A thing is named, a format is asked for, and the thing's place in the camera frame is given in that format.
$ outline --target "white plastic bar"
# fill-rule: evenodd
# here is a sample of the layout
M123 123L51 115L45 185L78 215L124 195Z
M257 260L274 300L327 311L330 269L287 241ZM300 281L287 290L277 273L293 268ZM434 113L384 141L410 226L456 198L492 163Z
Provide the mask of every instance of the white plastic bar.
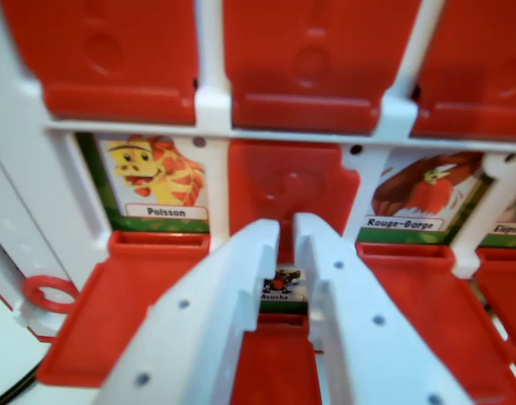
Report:
M195 0L199 79L195 94L196 128L222 135L232 127L232 98L224 72L223 1Z
M177 149L188 159L200 162L206 170L209 250L214 251L229 238L228 215L228 139L207 139L197 147L190 138L174 138Z
M0 245L26 277L47 275L68 280L26 207L20 201L0 165ZM66 302L62 295L47 293L47 298Z
M342 145L342 166L356 170L359 174L359 188L352 205L352 211L344 229L343 238L347 246L355 249L359 231L365 220L365 213L370 207L379 178L384 171L385 163L390 155L390 148L369 147L359 154L352 154L352 145Z
M24 275L14 266L0 246L0 297L11 309L19 306L24 300L21 289L24 280Z
M516 196L516 157L510 158L486 154L483 159L483 170L494 182L450 245L455 257L453 273L459 278L471 278L477 271L481 265L477 247Z
M229 403L243 334L256 329L264 279L275 275L279 234L278 222L255 221L165 293L95 403Z
M445 0L421 1L395 83L390 88L392 95L407 96L413 91L444 4Z
M473 403L373 273L324 220L297 213L311 342L321 342L331 404Z
M24 280L24 275L0 246L0 297L11 308L13 318L20 326L30 327L37 336L56 336L65 316L47 312L25 300L22 294Z
M74 191L77 188L69 185L73 180L55 140L59 134L46 130L50 121L41 86L22 66L0 13L0 164L45 241L56 252L57 261L43 260L40 264L52 272L63 267L81 289L94 265L107 257L105 235L96 238L91 233L90 224L95 218L85 218L89 214ZM13 218L11 208L4 208L7 212L1 215ZM34 243L35 238L24 238ZM32 251L40 254L34 247Z

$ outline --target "white surface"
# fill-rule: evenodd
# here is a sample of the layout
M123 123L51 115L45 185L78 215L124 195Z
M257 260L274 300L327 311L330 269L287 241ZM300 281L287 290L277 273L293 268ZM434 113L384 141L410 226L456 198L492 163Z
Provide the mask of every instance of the white surface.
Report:
M481 265L477 247L516 196L516 157L506 161L507 157L486 154L483 158L483 170L494 182L451 242L453 273L459 278L471 278L476 273Z
M161 296L95 403L229 403L244 332L256 329L264 279L275 276L279 235L277 221L247 225Z
M0 165L0 245L27 278L45 274L68 280ZM61 302L56 294L50 300Z
M34 307L22 294L25 279L41 274L68 280L0 165L0 295L21 326L39 336L56 336L65 317ZM45 294L49 300L69 302L58 290Z
M473 403L353 249L320 217L297 213L297 268L309 294L309 340L321 341L332 404Z
M41 343L12 318L10 310L0 300L0 395L19 381L43 358L48 343ZM66 403L88 405L97 390L62 388L34 384L12 404L47 405Z

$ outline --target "red plastic flip tile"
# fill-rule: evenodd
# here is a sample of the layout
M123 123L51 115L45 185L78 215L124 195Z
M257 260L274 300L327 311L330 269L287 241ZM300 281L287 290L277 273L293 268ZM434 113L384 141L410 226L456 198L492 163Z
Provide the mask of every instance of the red plastic flip tile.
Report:
M40 366L40 381L100 386L148 307L207 255L209 235L115 231L109 251Z
M419 87L414 136L516 141L516 0L448 0Z
M516 249L481 248L477 254L481 259L477 286L516 348Z
M224 0L237 127L370 132L419 0Z
M230 234L261 218L281 224L279 263L293 262L295 213L315 213L344 231L359 174L324 143L233 141L228 152Z
M476 403L516 404L506 345L447 246L357 244L357 252Z
M197 50L186 0L0 0L46 106L63 117L192 124Z
M239 355L232 405L320 405L306 316L260 315Z

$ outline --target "red plastic handle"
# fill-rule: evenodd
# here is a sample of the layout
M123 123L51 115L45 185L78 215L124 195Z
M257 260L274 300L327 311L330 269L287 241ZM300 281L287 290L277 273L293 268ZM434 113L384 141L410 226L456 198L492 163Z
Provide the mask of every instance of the red plastic handle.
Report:
M49 312L67 314L73 307L74 302L63 304L61 302L50 301L45 297L45 293L40 290L41 287L59 289L60 291L71 295L74 299L78 297L78 290L70 281L52 276L33 276L27 278L22 284L22 292L24 293L25 298L32 304Z

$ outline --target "animal card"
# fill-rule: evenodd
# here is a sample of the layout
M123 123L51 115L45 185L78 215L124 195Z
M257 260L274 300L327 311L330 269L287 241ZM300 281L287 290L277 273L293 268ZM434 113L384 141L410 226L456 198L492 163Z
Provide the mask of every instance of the animal card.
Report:
M516 247L516 196L500 215L481 245Z
M358 240L443 243L481 184L481 159L479 152L396 149L389 156Z
M307 285L304 272L294 267L279 267L275 278L264 282L261 300L262 309L266 311L306 310Z
M115 230L209 231L206 171L173 139L96 133L78 144Z

